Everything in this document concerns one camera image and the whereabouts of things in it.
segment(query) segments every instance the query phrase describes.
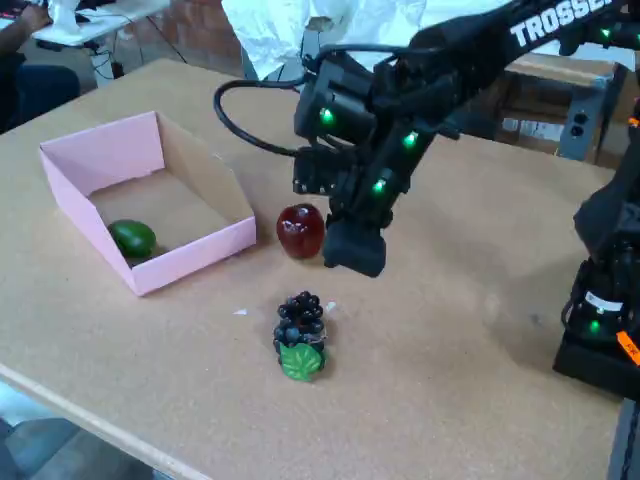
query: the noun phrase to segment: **red apple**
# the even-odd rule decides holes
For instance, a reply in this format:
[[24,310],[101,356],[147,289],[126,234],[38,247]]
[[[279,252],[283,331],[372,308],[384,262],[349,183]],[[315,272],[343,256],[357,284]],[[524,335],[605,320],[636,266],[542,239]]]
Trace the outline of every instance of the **red apple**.
[[324,240],[324,220],[316,207],[301,203],[285,208],[276,224],[278,239],[292,258],[311,258]]

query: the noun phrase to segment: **orange label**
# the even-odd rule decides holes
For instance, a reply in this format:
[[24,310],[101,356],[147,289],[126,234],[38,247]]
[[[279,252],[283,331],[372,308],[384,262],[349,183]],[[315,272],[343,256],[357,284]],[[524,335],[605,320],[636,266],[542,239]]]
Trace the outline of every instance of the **orange label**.
[[624,351],[627,352],[629,358],[633,360],[633,363],[640,367],[640,349],[638,349],[636,344],[633,343],[631,337],[627,334],[627,332],[618,332],[616,336],[618,337],[618,343],[622,345],[622,348],[624,348]]

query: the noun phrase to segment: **cork table surface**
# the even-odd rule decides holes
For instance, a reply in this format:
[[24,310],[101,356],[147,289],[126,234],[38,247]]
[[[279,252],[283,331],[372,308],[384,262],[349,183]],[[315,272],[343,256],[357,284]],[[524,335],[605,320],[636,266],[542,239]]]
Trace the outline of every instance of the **cork table surface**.
[[[610,174],[439,139],[397,204],[380,278],[296,263],[274,240],[300,201],[292,162],[220,125],[225,79],[157,62],[0,137],[0,377],[176,478],[604,478],[620,402],[551,365],[585,257],[572,215]],[[296,100],[242,91],[225,106],[294,146]],[[235,170],[260,240],[140,299],[57,208],[38,144],[150,110]],[[285,377],[271,346],[277,305],[304,289],[336,304],[312,384]]]

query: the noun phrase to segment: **pink cardboard box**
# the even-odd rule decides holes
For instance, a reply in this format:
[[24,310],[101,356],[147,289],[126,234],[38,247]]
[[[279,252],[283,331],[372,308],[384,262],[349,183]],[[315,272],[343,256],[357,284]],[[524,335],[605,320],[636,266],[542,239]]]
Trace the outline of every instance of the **pink cardboard box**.
[[[255,217],[233,172],[207,145],[155,112],[40,145],[60,208],[137,295],[256,243]],[[128,262],[106,225],[144,222],[150,260]]]

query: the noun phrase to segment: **green leaf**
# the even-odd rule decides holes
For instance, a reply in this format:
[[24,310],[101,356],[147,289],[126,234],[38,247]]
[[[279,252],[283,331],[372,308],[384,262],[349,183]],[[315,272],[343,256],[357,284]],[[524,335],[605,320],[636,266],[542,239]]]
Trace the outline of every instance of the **green leaf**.
[[299,343],[291,348],[281,343],[280,359],[284,374],[301,382],[310,382],[310,375],[320,370],[323,363],[322,355],[306,343]]

